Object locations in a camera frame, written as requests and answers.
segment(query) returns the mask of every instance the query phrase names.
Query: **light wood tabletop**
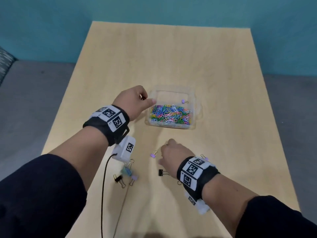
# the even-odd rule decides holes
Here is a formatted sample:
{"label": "light wood tabletop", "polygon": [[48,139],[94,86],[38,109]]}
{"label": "light wood tabletop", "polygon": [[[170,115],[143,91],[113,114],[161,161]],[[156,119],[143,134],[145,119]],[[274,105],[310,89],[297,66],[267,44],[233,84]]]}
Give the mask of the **light wood tabletop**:
{"label": "light wood tabletop", "polygon": [[[199,215],[184,189],[158,176],[160,147],[174,138],[204,154],[230,179],[299,210],[250,29],[93,22],[46,141],[47,153],[74,135],[90,114],[120,91],[143,85],[191,87],[201,103],[193,130],[129,124],[131,158],[139,179],[122,189],[113,180],[122,163],[109,162],[104,237],[230,237],[212,211]],[[105,158],[87,205],[68,237],[100,237]],[[156,159],[150,153],[158,150]]]}

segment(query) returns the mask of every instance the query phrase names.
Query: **sleeve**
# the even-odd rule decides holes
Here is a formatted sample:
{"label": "sleeve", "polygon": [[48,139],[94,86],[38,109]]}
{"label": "sleeve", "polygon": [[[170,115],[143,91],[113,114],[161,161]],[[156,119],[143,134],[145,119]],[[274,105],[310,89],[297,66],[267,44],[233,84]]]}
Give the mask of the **sleeve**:
{"label": "sleeve", "polygon": [[273,196],[248,202],[236,230],[241,237],[317,237],[317,226]]}
{"label": "sleeve", "polygon": [[0,181],[2,237],[65,237],[86,204],[76,169],[42,155]]}

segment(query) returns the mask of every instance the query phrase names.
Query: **person's right arm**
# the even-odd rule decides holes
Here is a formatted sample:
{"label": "person's right arm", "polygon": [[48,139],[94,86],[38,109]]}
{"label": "person's right arm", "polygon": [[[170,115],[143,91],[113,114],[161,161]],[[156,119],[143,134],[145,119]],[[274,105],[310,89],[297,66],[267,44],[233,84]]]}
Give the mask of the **person's right arm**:
{"label": "person's right arm", "polygon": [[[180,164],[194,153],[170,139],[159,160],[176,178]],[[215,175],[204,185],[202,198],[233,237],[317,237],[317,226],[272,196],[259,196],[244,186]]]}

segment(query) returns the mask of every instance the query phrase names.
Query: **person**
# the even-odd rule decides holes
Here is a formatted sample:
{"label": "person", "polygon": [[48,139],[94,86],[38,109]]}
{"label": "person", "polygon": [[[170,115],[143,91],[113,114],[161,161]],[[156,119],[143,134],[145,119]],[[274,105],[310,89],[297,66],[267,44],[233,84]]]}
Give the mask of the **person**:
{"label": "person", "polygon": [[[123,125],[125,129],[130,120],[155,103],[142,86],[136,86],[122,91],[113,101],[114,111],[105,114],[122,113],[124,119],[117,120],[116,128]],[[108,146],[120,140],[124,132],[121,129],[118,135],[109,131],[110,123],[100,121],[98,113],[89,120],[60,146],[0,182],[1,237],[66,236],[86,204],[87,190]],[[193,152],[173,139],[161,151],[159,164],[173,178],[181,179],[180,168],[184,170],[182,164],[195,156]],[[317,226],[300,212],[272,196],[259,196],[220,174],[211,164],[205,170],[205,183],[199,184],[198,178],[196,190],[190,192],[205,201],[233,237],[317,236]]]}

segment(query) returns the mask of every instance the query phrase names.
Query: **black cable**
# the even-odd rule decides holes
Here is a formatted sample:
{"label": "black cable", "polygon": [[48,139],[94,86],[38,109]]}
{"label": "black cable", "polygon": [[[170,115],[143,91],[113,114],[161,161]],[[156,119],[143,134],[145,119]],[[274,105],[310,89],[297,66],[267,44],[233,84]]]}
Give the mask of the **black cable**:
{"label": "black cable", "polygon": [[104,191],[104,188],[105,188],[106,170],[107,170],[107,165],[108,165],[108,162],[109,162],[110,158],[112,156],[115,156],[115,155],[117,155],[117,154],[110,155],[109,159],[107,160],[106,166],[105,166],[105,173],[103,175],[102,194],[101,194],[101,238],[103,238],[103,233],[102,233],[102,210],[103,210],[103,191]]}

